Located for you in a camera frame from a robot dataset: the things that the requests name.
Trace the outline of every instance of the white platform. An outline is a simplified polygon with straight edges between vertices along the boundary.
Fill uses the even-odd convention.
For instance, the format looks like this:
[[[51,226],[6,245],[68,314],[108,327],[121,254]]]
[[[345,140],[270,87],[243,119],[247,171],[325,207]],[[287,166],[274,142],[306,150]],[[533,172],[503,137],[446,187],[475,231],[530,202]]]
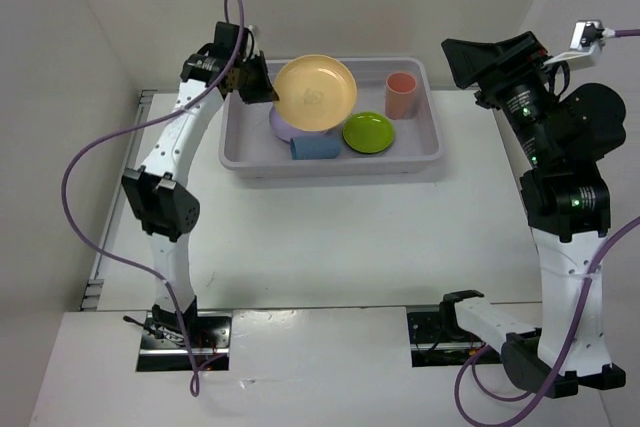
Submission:
[[[538,305],[505,306],[539,321]],[[405,309],[237,312],[228,372],[136,373],[139,329],[123,313],[66,314],[32,427],[464,426],[453,402],[457,367],[412,368]],[[132,314],[142,318],[140,313]],[[487,386],[514,394],[501,366],[480,367]],[[488,399],[469,376],[473,416],[506,420],[523,407]],[[609,426],[597,391],[544,400],[522,424]]]
[[[189,181],[202,204],[190,249],[199,307],[434,304],[467,288],[494,302],[539,301],[538,258],[494,116],[469,92],[436,91],[434,99],[443,158],[420,174],[395,176],[240,181],[218,160],[217,115]],[[156,95],[149,117],[174,101]],[[158,134],[144,131],[132,165]],[[124,200],[107,247],[149,263]],[[152,305],[147,274],[109,260],[99,274],[99,310]]]

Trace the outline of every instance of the yellow plate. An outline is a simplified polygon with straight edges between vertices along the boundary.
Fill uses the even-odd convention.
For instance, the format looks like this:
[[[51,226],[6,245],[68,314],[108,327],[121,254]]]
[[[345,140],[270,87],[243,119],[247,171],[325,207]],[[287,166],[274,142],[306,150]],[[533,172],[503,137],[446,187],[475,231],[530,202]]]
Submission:
[[[304,55],[278,73],[274,102],[285,122],[307,132],[329,130],[344,121],[356,105],[358,88],[342,62],[326,55]]]

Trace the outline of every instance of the gray plastic tub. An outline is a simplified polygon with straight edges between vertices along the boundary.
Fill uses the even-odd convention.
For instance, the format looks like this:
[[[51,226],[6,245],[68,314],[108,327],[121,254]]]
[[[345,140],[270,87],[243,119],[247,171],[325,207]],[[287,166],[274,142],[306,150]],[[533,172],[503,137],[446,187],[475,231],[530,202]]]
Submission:
[[[385,81],[389,74],[410,72],[418,79],[418,92],[407,117],[395,120],[393,145],[376,155],[359,154],[344,145],[337,159],[292,160],[289,144],[274,136],[269,126],[272,104],[245,105],[234,93],[224,108],[220,162],[241,177],[310,177],[418,172],[443,153],[442,137],[422,62],[408,57],[339,59],[353,73],[358,100],[353,112],[384,113]],[[268,62],[275,79],[289,62]],[[338,135],[341,127],[336,128]]]

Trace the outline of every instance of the blue cup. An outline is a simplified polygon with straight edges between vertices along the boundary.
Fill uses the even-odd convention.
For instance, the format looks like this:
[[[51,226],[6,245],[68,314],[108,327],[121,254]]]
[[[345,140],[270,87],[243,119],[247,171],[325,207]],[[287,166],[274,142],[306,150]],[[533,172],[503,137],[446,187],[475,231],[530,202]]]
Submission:
[[[289,147],[293,160],[335,159],[340,155],[342,142],[332,135],[293,137]]]

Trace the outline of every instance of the orange cup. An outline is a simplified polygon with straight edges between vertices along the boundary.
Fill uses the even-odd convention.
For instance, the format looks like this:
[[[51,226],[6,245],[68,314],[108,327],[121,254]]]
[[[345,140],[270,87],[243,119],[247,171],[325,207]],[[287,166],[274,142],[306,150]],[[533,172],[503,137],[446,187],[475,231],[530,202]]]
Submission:
[[[384,114],[391,120],[402,119],[416,95],[418,82],[408,72],[394,72],[387,77]]]

